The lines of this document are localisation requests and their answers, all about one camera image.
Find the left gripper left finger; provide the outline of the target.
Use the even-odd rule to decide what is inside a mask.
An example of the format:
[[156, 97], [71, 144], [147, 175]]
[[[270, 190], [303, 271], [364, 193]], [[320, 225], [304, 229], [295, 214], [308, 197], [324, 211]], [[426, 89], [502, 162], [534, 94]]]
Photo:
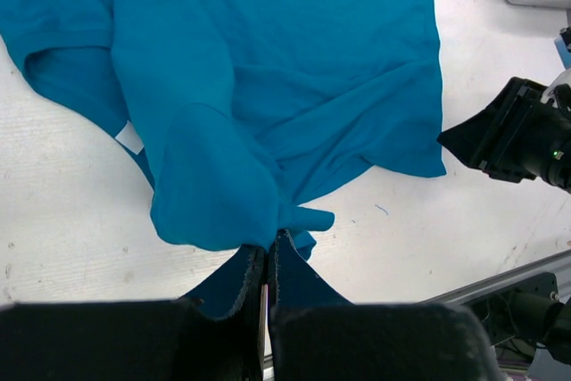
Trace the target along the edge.
[[174, 300], [13, 303], [3, 380], [261, 380], [265, 252], [241, 247]]

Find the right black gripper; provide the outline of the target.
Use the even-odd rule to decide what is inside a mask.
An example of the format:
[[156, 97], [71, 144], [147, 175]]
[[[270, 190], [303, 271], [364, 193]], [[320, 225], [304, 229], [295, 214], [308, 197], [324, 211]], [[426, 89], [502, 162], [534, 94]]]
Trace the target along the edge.
[[570, 191], [570, 85], [513, 78], [484, 111], [437, 142], [466, 167], [519, 183], [540, 178]]

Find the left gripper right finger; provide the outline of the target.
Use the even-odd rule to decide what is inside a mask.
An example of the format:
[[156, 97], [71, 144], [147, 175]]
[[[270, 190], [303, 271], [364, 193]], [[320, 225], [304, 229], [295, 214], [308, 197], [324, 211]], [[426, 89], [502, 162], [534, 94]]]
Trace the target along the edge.
[[475, 315], [442, 303], [354, 304], [296, 251], [269, 250], [269, 336], [277, 380], [496, 380]]

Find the blue t shirt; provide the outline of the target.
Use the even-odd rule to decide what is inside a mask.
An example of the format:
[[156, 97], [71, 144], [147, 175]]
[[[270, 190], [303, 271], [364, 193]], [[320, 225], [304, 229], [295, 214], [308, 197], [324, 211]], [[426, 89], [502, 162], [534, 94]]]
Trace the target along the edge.
[[8, 54], [153, 188], [160, 239], [309, 258], [307, 202], [370, 168], [445, 174], [434, 0], [1, 0]]

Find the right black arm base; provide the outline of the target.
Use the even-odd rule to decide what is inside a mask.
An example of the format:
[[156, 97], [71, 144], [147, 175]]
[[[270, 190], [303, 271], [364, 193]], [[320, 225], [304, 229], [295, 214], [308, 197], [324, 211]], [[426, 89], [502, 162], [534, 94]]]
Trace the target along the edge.
[[465, 302], [480, 320], [509, 380], [570, 378], [570, 301], [546, 272]]

